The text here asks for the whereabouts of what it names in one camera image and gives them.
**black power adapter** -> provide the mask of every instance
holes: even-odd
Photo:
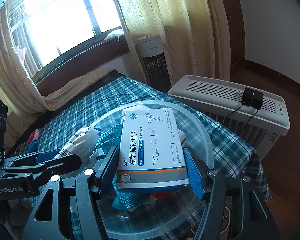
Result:
[[[253,98],[253,89],[251,88],[245,88],[242,99],[241,99],[241,104],[243,106],[250,106]]]
[[[262,104],[263,104],[263,93],[258,90],[255,90],[253,94],[251,106],[255,109],[260,110]]]

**curtain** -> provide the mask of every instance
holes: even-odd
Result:
[[[8,150],[12,148],[41,114],[60,108],[111,71],[96,69],[69,81],[47,97],[42,97],[14,46],[4,5],[0,10],[0,100],[8,106],[5,147]]]
[[[14,26],[18,22],[22,21],[24,18],[27,17],[27,13],[25,11],[25,6],[20,6],[19,10],[16,11],[10,20],[10,26]],[[13,32],[13,41],[15,46],[19,46],[20,49],[26,48],[26,57],[24,61],[24,66],[30,76],[32,77],[36,74],[43,66],[42,61],[40,60],[39,54],[33,46],[31,39],[29,37],[29,30],[28,23],[25,21],[19,27],[17,27]]]
[[[222,0],[115,2],[130,47],[137,38],[160,34],[172,85],[189,74],[229,80],[230,36]]]

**tiled floor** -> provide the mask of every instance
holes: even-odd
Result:
[[[268,207],[282,240],[289,240],[300,226],[300,87],[246,69],[231,81],[280,95],[286,102],[291,128],[286,136],[279,137],[262,165],[272,192]]]

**blue gripper pad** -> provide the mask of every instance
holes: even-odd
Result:
[[[46,161],[52,160],[58,152],[60,152],[61,149],[49,151],[49,152],[43,152],[40,153],[39,156],[35,159],[37,163],[43,163]]]
[[[199,199],[203,200],[205,192],[202,188],[202,176],[200,175],[197,166],[195,165],[186,147],[183,148],[183,154],[185,156],[186,167],[192,191],[199,197]]]

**tower fan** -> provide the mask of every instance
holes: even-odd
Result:
[[[159,34],[137,39],[146,66],[150,86],[167,93],[171,89],[164,49]]]

